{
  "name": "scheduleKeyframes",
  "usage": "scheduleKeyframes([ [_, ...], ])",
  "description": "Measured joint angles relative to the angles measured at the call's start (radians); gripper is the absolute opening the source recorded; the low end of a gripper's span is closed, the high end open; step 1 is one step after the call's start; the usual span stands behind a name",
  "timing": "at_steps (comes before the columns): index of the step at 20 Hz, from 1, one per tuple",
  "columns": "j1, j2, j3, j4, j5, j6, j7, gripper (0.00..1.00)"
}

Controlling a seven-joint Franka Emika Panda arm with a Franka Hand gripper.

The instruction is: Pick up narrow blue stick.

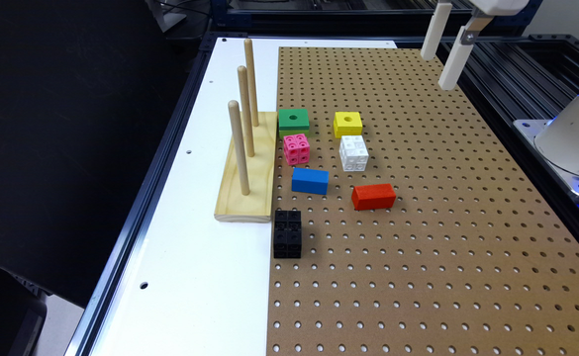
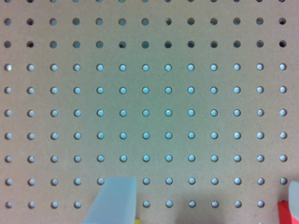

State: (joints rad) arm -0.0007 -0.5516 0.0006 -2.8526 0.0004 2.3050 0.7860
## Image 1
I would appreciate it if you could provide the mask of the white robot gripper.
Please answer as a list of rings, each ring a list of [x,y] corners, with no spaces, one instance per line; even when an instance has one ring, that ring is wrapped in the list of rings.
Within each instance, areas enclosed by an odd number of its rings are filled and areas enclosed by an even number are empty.
[[[469,0],[469,2],[489,16],[515,16],[528,5],[529,0]],[[450,1],[437,2],[421,48],[423,60],[434,58],[451,9]],[[491,17],[473,16],[460,28],[438,80],[442,90],[452,90],[456,86],[480,32],[491,21]]]

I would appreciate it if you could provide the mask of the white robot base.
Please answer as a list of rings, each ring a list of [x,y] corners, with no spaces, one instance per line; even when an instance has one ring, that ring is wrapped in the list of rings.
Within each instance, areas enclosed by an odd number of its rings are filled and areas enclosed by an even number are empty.
[[[579,199],[579,95],[551,120],[516,120],[514,127]]]

